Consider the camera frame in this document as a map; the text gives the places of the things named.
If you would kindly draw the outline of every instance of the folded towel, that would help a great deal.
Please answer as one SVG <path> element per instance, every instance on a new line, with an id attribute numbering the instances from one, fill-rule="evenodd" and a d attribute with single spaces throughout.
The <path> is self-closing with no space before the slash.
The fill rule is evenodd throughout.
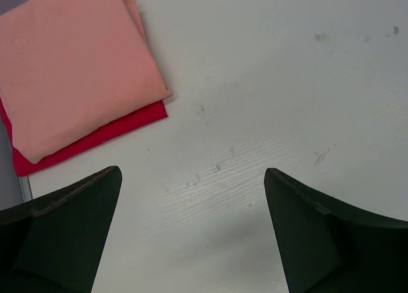
<path id="1" fill-rule="evenodd" d="M 140 19 L 138 9 L 136 7 L 136 1 L 125 0 L 125 3 L 133 20 L 135 21 L 136 26 L 138 27 L 140 34 L 142 35 L 142 37 L 145 37 L 143 24 Z M 3 120 L 4 125 L 6 126 L 10 143 L 12 143 L 11 123 L 7 117 L 3 104 L 1 103 L 1 100 L 0 100 L 0 116 Z M 15 172 L 18 176 L 31 175 L 33 173 L 39 172 L 41 170 L 50 168 L 52 166 L 55 166 L 56 164 L 64 162 L 94 147 L 102 145 L 103 143 L 110 141 L 116 137 L 122 136 L 131 131 L 134 131 L 135 129 L 151 124 L 155 121 L 164 119 L 166 117 L 167 113 L 166 109 L 164 108 L 163 102 L 162 101 L 155 102 L 140 110 L 136 110 L 130 113 L 129 115 L 126 115 L 113 122 L 110 122 L 107 125 L 104 125 L 103 127 L 100 127 L 96 131 L 92 132 L 90 135 L 87 135 L 84 138 L 59 150 L 58 152 L 43 158 L 37 164 L 29 162 L 23 155 L 21 155 L 21 153 L 16 148 L 12 147 L 11 151 L 13 155 L 13 166 Z"/>
<path id="2" fill-rule="evenodd" d="M 0 96 L 30 162 L 170 95 L 122 0 L 30 0 L 0 31 Z"/>

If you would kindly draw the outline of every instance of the folded cloth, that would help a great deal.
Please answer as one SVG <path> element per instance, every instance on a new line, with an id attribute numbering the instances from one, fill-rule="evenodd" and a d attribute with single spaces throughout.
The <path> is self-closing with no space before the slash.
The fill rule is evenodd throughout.
<path id="1" fill-rule="evenodd" d="M 142 35 L 142 37 L 145 37 L 143 24 L 140 19 L 135 0 L 125 0 L 125 3 L 133 20 L 135 21 L 140 34 Z M 4 125 L 6 126 L 10 143 L 12 143 L 11 123 L 7 117 L 1 100 L 0 116 L 3 120 Z M 110 122 L 103 127 L 100 127 L 90 135 L 85 136 L 84 138 L 72 143 L 71 145 L 68 145 L 58 152 L 43 158 L 37 164 L 29 162 L 23 155 L 21 155 L 21 153 L 16 148 L 12 147 L 11 151 L 13 155 L 13 166 L 15 172 L 18 176 L 31 175 L 33 173 L 64 162 L 78 154 L 84 153 L 94 147 L 97 147 L 98 145 L 102 145 L 103 143 L 110 141 L 111 139 L 122 136 L 123 134 L 127 134 L 137 128 L 151 124 L 166 117 L 167 113 L 164 108 L 163 102 L 155 102 L 140 110 L 136 110 L 129 115 Z"/>
<path id="2" fill-rule="evenodd" d="M 0 31 L 0 96 L 32 163 L 170 95 L 122 0 L 30 0 Z"/>

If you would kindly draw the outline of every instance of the white surface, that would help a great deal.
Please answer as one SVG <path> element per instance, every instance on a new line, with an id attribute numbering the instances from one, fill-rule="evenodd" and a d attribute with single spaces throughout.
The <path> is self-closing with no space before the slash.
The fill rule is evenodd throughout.
<path id="1" fill-rule="evenodd" d="M 408 0 L 138 2 L 170 118 L 31 177 L 120 166 L 93 292 L 287 292 L 268 167 L 408 220 Z"/>

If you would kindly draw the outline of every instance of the white table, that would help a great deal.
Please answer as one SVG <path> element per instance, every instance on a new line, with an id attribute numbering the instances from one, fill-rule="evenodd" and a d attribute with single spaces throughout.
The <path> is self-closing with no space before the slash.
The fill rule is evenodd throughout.
<path id="1" fill-rule="evenodd" d="M 120 166 L 93 292 L 287 292 L 268 167 L 408 220 L 408 0 L 138 2 L 169 119 L 30 177 Z"/>

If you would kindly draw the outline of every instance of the red cloth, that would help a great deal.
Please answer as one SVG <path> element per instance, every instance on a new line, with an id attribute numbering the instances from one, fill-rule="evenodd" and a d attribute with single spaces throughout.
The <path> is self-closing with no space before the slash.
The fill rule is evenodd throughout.
<path id="1" fill-rule="evenodd" d="M 11 123 L 4 110 L 3 102 L 0 99 L 0 116 L 6 127 L 10 143 Z M 37 164 L 32 164 L 14 147 L 11 148 L 13 154 L 13 165 L 18 176 L 27 176 L 35 172 L 50 168 L 64 162 L 76 155 L 84 153 L 114 138 L 127 134 L 135 129 L 154 123 L 167 117 L 166 109 L 162 101 L 155 102 L 140 110 L 136 110 L 129 115 L 119 118 L 109 124 L 100 127 L 88 136 L 72 143 L 71 145 L 59 150 L 58 152 L 45 157 Z"/>

